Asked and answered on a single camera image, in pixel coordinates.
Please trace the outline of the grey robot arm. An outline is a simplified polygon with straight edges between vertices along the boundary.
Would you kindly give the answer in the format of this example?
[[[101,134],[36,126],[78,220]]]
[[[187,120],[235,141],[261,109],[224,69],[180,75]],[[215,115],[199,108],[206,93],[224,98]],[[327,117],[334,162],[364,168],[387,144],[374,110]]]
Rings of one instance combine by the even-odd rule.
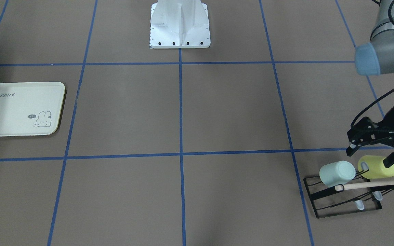
[[[379,12],[370,41],[355,50],[355,68],[362,76],[379,76],[394,73],[394,0],[378,0]],[[394,148],[394,106],[378,122],[363,114],[380,100],[394,92],[394,88],[364,108],[353,119],[347,137],[350,142],[347,156],[352,156],[363,146],[382,144]],[[394,152],[383,159],[389,168],[394,164]]]

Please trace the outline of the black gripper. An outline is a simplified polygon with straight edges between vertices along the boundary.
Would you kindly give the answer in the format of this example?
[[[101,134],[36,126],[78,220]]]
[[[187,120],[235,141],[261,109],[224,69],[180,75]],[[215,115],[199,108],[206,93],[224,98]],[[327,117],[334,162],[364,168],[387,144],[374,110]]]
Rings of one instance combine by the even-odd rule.
[[[394,106],[378,122],[373,122],[369,117],[363,117],[351,126],[347,132],[350,145],[346,148],[346,155],[353,156],[361,147],[366,145],[382,144],[394,148]],[[385,168],[394,165],[394,152],[383,159]]]

